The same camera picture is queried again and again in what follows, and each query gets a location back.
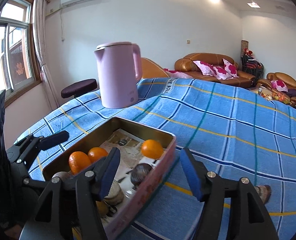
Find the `blue gripper pad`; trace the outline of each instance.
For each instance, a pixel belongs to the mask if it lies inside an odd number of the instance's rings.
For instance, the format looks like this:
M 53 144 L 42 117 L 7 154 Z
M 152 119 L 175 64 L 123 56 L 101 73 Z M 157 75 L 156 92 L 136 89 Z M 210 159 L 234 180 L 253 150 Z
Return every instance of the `blue gripper pad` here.
M 109 193 L 111 184 L 115 178 L 118 166 L 120 163 L 120 151 L 118 148 L 112 148 L 109 155 L 106 157 L 99 173 L 96 176 L 97 182 L 101 184 L 99 198 L 104 199 Z
M 201 178 L 197 175 L 195 170 L 194 162 L 197 162 L 192 156 L 188 148 L 184 148 L 180 151 L 180 162 L 186 175 L 190 190 L 192 194 L 201 201 Z

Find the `kettle spout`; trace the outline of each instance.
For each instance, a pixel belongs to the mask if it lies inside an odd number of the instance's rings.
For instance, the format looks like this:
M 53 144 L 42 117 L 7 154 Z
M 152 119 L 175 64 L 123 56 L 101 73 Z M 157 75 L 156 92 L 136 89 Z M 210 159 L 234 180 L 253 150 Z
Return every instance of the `kettle spout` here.
M 94 51 L 98 61 L 101 61 L 101 59 L 103 58 L 104 50 L 105 50 L 105 48 L 100 48 L 100 49 L 97 49 Z

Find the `round stool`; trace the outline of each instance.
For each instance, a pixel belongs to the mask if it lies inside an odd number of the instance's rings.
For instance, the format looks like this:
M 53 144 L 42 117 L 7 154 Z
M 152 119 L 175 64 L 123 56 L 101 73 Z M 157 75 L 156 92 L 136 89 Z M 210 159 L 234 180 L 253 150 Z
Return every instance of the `round stool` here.
M 86 79 L 79 82 L 76 82 L 68 87 L 65 87 L 61 91 L 62 98 L 68 98 L 71 96 L 80 97 L 90 91 L 93 91 L 97 88 L 96 79 Z

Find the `kettle lid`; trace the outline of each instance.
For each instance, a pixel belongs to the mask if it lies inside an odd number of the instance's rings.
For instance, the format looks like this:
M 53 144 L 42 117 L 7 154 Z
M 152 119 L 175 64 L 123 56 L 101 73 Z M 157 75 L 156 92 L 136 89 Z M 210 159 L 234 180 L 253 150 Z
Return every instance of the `kettle lid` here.
M 111 47 L 111 46 L 131 45 L 131 44 L 132 44 L 132 43 L 129 42 L 129 41 L 120 41 L 120 42 L 104 43 L 104 44 L 98 45 L 98 46 L 96 47 L 96 50 L 97 50 L 97 49 L 103 49 L 103 48 L 106 48 L 106 47 Z

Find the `kettle handle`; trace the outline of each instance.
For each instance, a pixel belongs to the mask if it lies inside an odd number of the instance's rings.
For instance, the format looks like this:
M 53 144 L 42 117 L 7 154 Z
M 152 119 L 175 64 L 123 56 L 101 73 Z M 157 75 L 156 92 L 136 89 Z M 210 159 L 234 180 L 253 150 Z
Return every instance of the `kettle handle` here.
M 135 73 L 136 73 L 136 82 L 138 83 L 143 76 L 143 69 L 141 66 L 141 55 L 140 55 L 140 48 L 137 44 L 133 43 L 133 57 L 135 62 Z

